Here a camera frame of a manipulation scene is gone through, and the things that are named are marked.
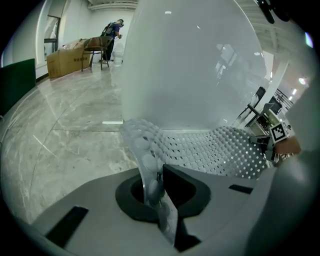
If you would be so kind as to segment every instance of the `white wall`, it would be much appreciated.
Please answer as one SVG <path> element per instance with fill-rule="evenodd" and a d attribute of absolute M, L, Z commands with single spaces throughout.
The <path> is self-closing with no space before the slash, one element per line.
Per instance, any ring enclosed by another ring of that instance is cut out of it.
<path fill-rule="evenodd" d="M 52 0 L 40 2 L 13 34 L 1 56 L 1 66 L 35 59 L 36 78 L 48 73 L 44 57 L 44 35 Z"/>
<path fill-rule="evenodd" d="M 66 1 L 59 27 L 59 48 L 77 39 L 90 37 L 89 24 L 93 11 L 88 9 L 88 3 L 87 0 Z"/>
<path fill-rule="evenodd" d="M 15 31 L 2 53 L 2 66 L 36 59 L 36 34 L 38 19 L 45 1 L 40 2 Z"/>

